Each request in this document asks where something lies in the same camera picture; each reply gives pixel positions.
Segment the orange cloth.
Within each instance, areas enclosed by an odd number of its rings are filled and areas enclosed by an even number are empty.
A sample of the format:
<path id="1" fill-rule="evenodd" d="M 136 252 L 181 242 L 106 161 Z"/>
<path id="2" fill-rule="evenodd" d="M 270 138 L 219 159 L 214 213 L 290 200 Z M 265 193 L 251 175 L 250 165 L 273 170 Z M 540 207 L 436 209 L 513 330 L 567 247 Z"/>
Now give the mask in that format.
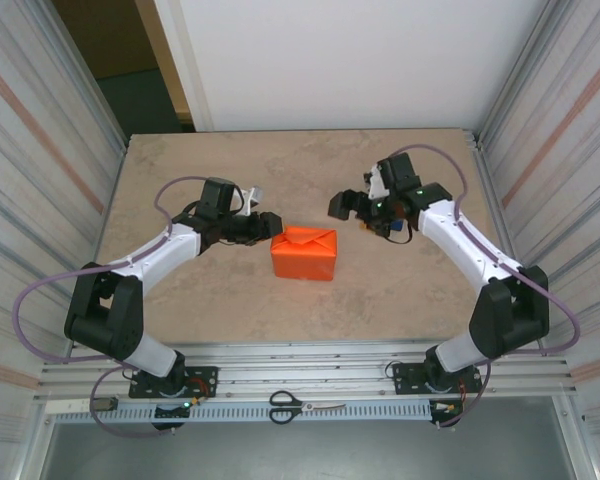
<path id="1" fill-rule="evenodd" d="M 270 245 L 274 274 L 284 279 L 332 281 L 337 254 L 333 229 L 288 226 Z"/>

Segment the corrugated translucent side panel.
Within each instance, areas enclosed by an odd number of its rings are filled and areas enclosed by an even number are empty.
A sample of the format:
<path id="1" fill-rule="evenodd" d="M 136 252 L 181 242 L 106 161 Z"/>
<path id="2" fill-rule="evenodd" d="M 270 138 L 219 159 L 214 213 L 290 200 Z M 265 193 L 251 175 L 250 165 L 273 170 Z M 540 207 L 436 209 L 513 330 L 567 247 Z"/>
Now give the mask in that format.
<path id="1" fill-rule="evenodd" d="M 579 319 L 551 314 L 600 473 L 600 0 L 549 0 L 480 135 L 517 257 L 541 266 Z"/>
<path id="2" fill-rule="evenodd" d="M 51 0 L 0 0 L 0 480 L 18 475 L 44 354 L 63 356 L 72 285 L 26 287 L 98 248 L 123 133 Z"/>

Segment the wooden door frame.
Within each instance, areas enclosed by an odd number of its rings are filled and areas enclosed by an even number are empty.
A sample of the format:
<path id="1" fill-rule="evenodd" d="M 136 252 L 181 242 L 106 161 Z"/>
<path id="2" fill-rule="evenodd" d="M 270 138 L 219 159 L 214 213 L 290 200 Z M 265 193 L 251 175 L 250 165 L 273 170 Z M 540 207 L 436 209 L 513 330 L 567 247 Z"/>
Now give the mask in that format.
<path id="1" fill-rule="evenodd" d="M 215 130 L 184 0 L 134 0 L 177 118 L 197 132 Z"/>

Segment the aluminium frame rails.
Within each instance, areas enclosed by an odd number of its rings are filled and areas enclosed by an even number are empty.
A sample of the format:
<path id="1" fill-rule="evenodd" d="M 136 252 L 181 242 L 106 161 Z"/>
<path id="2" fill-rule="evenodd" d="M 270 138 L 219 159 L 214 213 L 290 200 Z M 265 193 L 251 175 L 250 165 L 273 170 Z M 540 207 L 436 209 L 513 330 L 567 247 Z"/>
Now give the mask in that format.
<path id="1" fill-rule="evenodd" d="M 189 366 L 219 369 L 217 399 L 264 400 L 278 389 L 308 399 L 369 400 L 395 394 L 388 364 L 420 362 L 427 340 L 178 344 Z M 110 361 L 47 364 L 37 400 L 126 397 L 128 380 Z M 561 356 L 514 355 L 493 364 L 488 397 L 571 396 L 575 383 Z"/>

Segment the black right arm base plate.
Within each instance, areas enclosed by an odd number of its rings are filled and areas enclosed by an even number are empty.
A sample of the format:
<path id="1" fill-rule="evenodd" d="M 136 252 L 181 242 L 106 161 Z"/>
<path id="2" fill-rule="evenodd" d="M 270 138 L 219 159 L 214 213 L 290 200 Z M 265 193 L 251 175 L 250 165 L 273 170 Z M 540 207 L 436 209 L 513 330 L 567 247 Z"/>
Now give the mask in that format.
<path id="1" fill-rule="evenodd" d="M 394 363 L 390 366 L 391 379 L 397 395 L 478 393 L 482 376 L 476 367 L 466 367 L 458 372 L 442 370 L 432 373 L 423 363 Z"/>

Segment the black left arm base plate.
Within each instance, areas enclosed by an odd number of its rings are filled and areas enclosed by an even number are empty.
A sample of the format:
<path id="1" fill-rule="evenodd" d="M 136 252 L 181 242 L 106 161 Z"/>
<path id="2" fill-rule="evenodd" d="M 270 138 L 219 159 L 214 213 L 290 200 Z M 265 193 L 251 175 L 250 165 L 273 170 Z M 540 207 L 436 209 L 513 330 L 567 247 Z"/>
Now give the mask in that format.
<path id="1" fill-rule="evenodd" d="M 217 367 L 185 366 L 166 377 L 145 371 L 132 375 L 128 396 L 132 399 L 213 398 L 218 384 Z"/>

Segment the black handled scissors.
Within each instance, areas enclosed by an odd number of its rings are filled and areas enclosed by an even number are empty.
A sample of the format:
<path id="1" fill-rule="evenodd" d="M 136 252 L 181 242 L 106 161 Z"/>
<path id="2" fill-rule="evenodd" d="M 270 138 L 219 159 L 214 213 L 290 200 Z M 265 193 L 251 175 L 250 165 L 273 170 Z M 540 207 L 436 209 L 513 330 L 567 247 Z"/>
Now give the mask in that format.
<path id="1" fill-rule="evenodd" d="M 339 410 L 346 407 L 342 402 L 307 402 L 298 399 L 286 390 L 274 392 L 269 398 L 269 419 L 276 425 L 285 425 L 297 416 L 311 413 Z"/>

